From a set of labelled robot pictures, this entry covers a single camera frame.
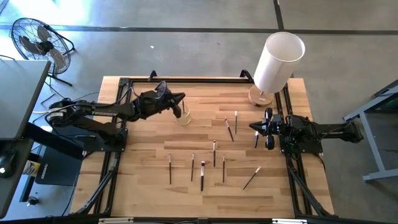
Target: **round wooden stand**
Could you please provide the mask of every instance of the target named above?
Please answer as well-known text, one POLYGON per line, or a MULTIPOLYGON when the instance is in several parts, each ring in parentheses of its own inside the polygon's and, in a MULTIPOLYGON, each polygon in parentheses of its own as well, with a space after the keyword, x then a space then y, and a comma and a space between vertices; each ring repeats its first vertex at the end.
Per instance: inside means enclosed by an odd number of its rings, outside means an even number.
POLYGON ((256 85, 253 85, 249 90, 249 101, 254 106, 264 107, 268 106, 272 103, 274 99, 273 93, 262 93, 261 90, 257 88, 256 85))

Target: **paintbrush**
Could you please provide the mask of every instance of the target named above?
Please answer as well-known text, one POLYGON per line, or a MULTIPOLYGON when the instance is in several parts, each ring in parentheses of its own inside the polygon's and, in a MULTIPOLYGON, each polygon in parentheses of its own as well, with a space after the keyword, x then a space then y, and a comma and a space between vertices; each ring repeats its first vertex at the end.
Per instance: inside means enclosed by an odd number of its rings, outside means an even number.
POLYGON ((234 137, 232 137, 231 128, 229 127, 228 120, 225 118, 225 125, 228 128, 229 135, 231 136, 232 142, 234 141, 234 137))
POLYGON ((253 176, 251 176, 249 182, 244 186, 243 190, 249 185, 250 181, 253 179, 253 177, 257 174, 257 172, 259 172, 261 167, 258 167, 257 170, 255 171, 255 173, 253 174, 253 176))
POLYGON ((254 147, 257 147, 258 141, 259 141, 259 132, 256 131, 256 133, 254 134, 254 147))
POLYGON ((213 167, 216 167, 216 140, 213 141, 213 167))
POLYGON ((169 176, 170 184, 172 184, 172 155, 169 153, 169 176))
POLYGON ((205 161, 201 162, 201 171, 200 171, 200 191, 203 191, 203 184, 205 181, 205 161))
POLYGON ((193 181, 193 161, 194 160, 195 160, 195 153, 192 153, 191 182, 193 181))
POLYGON ((235 134, 238 131, 238 111, 235 111, 235 134))
POLYGON ((223 155, 223 183, 225 182, 225 155, 223 155))

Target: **wooden table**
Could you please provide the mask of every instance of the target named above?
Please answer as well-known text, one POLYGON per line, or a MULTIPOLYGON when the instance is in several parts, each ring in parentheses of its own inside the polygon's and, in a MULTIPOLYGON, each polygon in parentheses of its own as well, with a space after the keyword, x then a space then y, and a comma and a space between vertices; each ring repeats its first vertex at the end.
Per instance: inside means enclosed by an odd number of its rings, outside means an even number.
MULTIPOLYGON (((120 77, 104 77, 99 102, 115 101, 120 77)), ((310 107, 301 78, 288 82, 293 112, 311 119, 310 107)), ((136 83, 138 93, 153 90, 155 83, 136 83)), ((264 108, 248 100, 252 84, 168 83, 173 93, 185 92, 190 109, 187 126, 176 123, 172 111, 128 123, 129 137, 122 153, 111 215, 113 217, 213 217, 288 218, 293 217, 292 199, 285 158, 275 138, 275 149, 264 147, 259 138, 254 148, 254 130, 249 123, 264 118, 264 108), (238 110, 238 133, 232 142, 224 125, 228 118, 234 130, 238 110), (217 141, 213 167, 213 140, 217 141), (195 153, 193 182, 190 181, 192 153, 195 153), (172 155, 172 185, 169 158, 172 155), (226 180, 222 182, 222 157, 226 156, 226 180), (200 191, 200 161, 206 161, 205 188, 200 191), (246 190, 242 190, 258 166, 262 169, 246 190)), ((276 113, 276 104, 272 106, 276 113)), ((109 121, 108 118, 96 118, 109 121)), ((83 161, 71 212, 77 211, 98 186, 104 153, 95 152, 83 161)), ((303 155, 307 184, 326 210, 333 213, 325 172, 319 158, 303 155)), ((300 208, 302 193, 298 191, 300 208)))

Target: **gray metal stand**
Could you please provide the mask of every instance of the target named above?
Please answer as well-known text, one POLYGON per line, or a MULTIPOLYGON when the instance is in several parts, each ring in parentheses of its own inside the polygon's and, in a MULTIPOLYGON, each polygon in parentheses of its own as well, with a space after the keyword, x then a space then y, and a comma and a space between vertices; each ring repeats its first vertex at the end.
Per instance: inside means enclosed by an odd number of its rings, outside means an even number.
POLYGON ((371 100, 369 103, 366 103, 344 117, 345 121, 351 121, 356 118, 361 119, 379 169, 379 172, 364 175, 363 179, 365 182, 389 177, 398 177, 398 169, 386 170, 379 153, 379 148, 386 151, 397 150, 395 146, 398 143, 398 129, 396 128, 398 125, 398 110, 381 109, 383 105, 391 102, 397 97, 398 85, 390 88, 380 96, 375 97, 375 99, 371 100))

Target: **black brush handle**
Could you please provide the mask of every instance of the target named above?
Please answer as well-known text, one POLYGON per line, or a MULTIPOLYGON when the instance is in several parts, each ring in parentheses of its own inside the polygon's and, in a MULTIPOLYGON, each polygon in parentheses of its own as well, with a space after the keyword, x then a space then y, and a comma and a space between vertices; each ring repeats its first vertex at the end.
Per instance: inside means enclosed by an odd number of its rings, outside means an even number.
POLYGON ((216 167, 216 151, 213 150, 213 167, 216 167))
POLYGON ((235 134, 238 131, 238 116, 235 116, 235 134))
POLYGON ((254 173, 253 176, 251 176, 249 182, 244 186, 243 190, 249 185, 250 181, 253 179, 253 177, 256 175, 257 173, 254 173))
POLYGON ((234 141, 234 137, 232 136, 231 128, 228 127, 229 135, 231 136, 232 142, 234 141))
POLYGON ((169 162, 170 184, 172 184, 172 163, 169 162))
POLYGON ((192 167, 191 167, 191 182, 193 181, 193 159, 192 159, 192 167))
POLYGON ((255 147, 255 148, 257 148, 257 143, 258 143, 258 141, 259 141, 259 136, 256 135, 256 136, 254 137, 254 147, 255 147))
POLYGON ((200 191, 203 191, 204 181, 205 181, 205 176, 200 176, 200 191))
POLYGON ((225 182, 225 161, 223 161, 223 183, 225 182))

